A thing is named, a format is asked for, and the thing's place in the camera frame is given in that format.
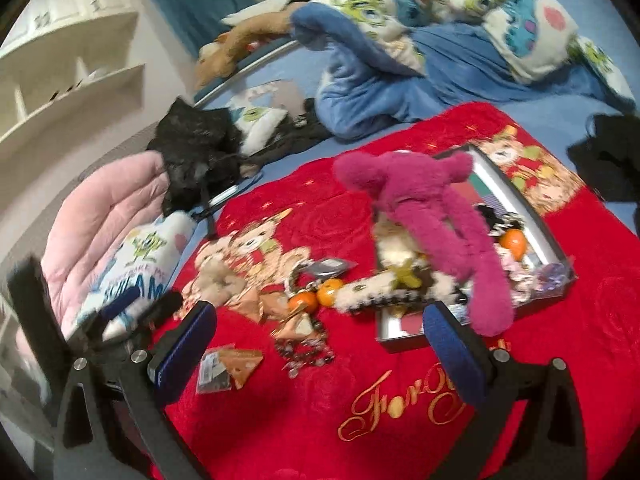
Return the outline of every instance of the stuffed animal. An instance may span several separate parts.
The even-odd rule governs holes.
[[[513,322],[511,291],[482,216],[450,184],[464,182],[473,158],[457,152],[436,160],[423,153],[347,153],[334,163],[348,189],[365,191],[389,219],[402,224],[429,255],[433,269],[458,283],[473,277],[473,329],[493,336]]]
[[[193,264],[198,274],[183,288],[182,307],[175,313],[175,319],[184,319],[200,300],[222,306],[244,291],[246,280],[229,269],[222,259],[229,240],[230,237],[223,237],[200,248]]]
[[[202,88],[217,77],[229,77],[236,63],[248,54],[247,46],[269,36],[288,34],[291,13],[305,2],[294,2],[279,12],[265,12],[238,23],[214,43],[200,49],[196,65],[196,85]]]
[[[378,215],[371,234],[376,241],[380,264],[385,269],[401,267],[407,261],[416,260],[430,267],[428,257],[422,253],[420,246],[406,228],[392,222],[384,213]],[[457,300],[456,280],[439,270],[432,270],[430,278],[433,283],[426,291],[429,297],[446,305],[454,304]]]

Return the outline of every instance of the red blanket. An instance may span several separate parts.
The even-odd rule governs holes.
[[[505,130],[509,125],[514,128]],[[494,153],[545,214],[564,252],[575,257],[578,280],[568,296],[489,344],[507,346],[523,362],[546,364],[560,356],[568,363],[584,416],[589,478],[600,478],[640,422],[640,241],[490,105],[452,108],[361,149],[437,153],[470,140],[484,141],[482,148]],[[264,285],[281,279],[288,260],[310,254],[357,262],[348,280],[371,273],[370,202],[345,192],[332,163],[305,164],[225,207],[218,227],[221,235],[238,231],[230,242],[236,269]],[[192,257],[175,288],[193,277]],[[472,409],[430,348],[388,354],[375,341],[372,316],[329,309],[320,316],[337,358],[305,367],[291,380],[273,348],[271,326],[218,310],[210,346],[260,349],[264,361],[242,390],[196,395],[194,374],[180,401],[166,410],[216,480],[424,480],[464,430]],[[486,473],[504,459],[517,415]]]

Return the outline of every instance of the shelf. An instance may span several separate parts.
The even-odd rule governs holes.
[[[81,84],[55,100],[30,110],[30,113],[0,137],[0,160],[6,160],[46,126],[79,108],[93,96],[126,86],[134,78],[141,78],[144,64],[121,68],[91,82]]]
[[[13,78],[0,78],[0,132],[13,128],[24,117],[20,116],[15,99],[16,83]]]
[[[98,38],[113,38],[120,35],[121,30],[129,36],[136,27],[138,12],[133,9],[100,12],[83,16],[71,23],[56,23],[43,32],[35,35],[25,34],[20,38],[5,43],[0,48],[2,64],[5,62],[35,62],[41,57],[53,58],[61,47],[72,48],[78,41],[87,38],[96,41]]]

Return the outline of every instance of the printed pillow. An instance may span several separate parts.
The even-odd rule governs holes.
[[[276,90],[276,83],[271,82],[249,88],[228,102],[231,119],[242,132],[241,155],[253,155],[263,149],[287,116],[284,108],[270,106]]]
[[[483,27],[523,84],[567,62],[567,47],[578,30],[557,0],[505,0],[485,14]]]
[[[140,289],[140,298],[110,321],[104,339],[135,328],[140,315],[164,293],[195,229],[196,222],[183,211],[132,229],[92,285],[70,333],[89,314],[110,304],[132,286]]]
[[[238,10],[238,12],[228,14],[222,18],[220,22],[229,27],[235,27],[238,23],[252,16],[258,16],[265,12],[278,12],[284,9],[288,3],[289,0],[264,0],[263,2]]]
[[[578,36],[570,45],[570,56],[580,57],[581,61],[588,64],[598,75],[600,80],[620,99],[626,106],[635,108],[636,98],[629,88],[620,69],[613,64],[613,60],[589,38]]]

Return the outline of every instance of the comforter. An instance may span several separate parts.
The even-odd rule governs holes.
[[[314,0],[291,22],[298,41],[332,53],[316,109],[345,139],[469,101],[569,93],[635,104],[557,0]]]

